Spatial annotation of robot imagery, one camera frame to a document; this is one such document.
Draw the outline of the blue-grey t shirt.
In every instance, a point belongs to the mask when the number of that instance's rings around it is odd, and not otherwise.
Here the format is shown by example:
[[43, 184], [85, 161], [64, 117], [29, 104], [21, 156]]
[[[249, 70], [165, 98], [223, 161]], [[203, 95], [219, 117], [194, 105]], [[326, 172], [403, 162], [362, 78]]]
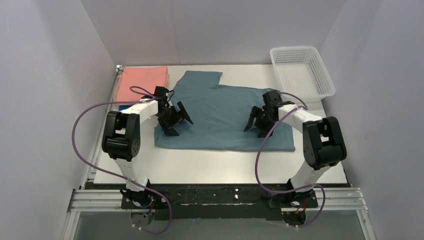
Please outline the blue-grey t shirt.
[[174, 126], [178, 136], [166, 136], [157, 125], [154, 145], [176, 150], [257, 152], [263, 139], [247, 125], [251, 109], [262, 107], [267, 88], [220, 84], [221, 72], [186, 71], [174, 87], [173, 104], [182, 102], [193, 124], [186, 120]]

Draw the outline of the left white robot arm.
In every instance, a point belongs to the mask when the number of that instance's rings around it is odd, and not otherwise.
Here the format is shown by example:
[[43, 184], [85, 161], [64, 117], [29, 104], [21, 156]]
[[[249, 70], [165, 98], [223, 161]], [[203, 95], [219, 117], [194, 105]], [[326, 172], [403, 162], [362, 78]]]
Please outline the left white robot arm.
[[147, 171], [136, 160], [141, 150], [141, 124], [151, 117], [157, 117], [162, 132], [175, 137], [179, 133], [174, 126], [183, 121], [192, 123], [192, 120], [182, 102], [172, 104], [174, 90], [163, 86], [156, 86], [154, 93], [139, 86], [131, 86], [130, 90], [140, 97], [115, 102], [127, 108], [107, 113], [101, 148], [119, 166], [127, 192], [142, 193], [150, 181]]

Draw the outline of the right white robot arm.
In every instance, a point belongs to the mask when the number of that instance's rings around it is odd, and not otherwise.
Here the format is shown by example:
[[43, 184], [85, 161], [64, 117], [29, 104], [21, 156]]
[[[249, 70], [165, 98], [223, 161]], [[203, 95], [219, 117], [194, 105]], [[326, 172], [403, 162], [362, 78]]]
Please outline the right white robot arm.
[[255, 159], [255, 178], [265, 191], [275, 194], [304, 193], [312, 190], [319, 178], [330, 168], [347, 158], [347, 149], [339, 121], [336, 117], [321, 117], [308, 111], [304, 101], [300, 105], [282, 99], [283, 92], [271, 90], [263, 94], [264, 105], [253, 106], [244, 128], [259, 130], [263, 142], [259, 147], [262, 152], [265, 143], [277, 126], [286, 123], [302, 134], [302, 152], [304, 161], [297, 173], [287, 182], [286, 190], [271, 190], [265, 187], [258, 173], [260, 155]]

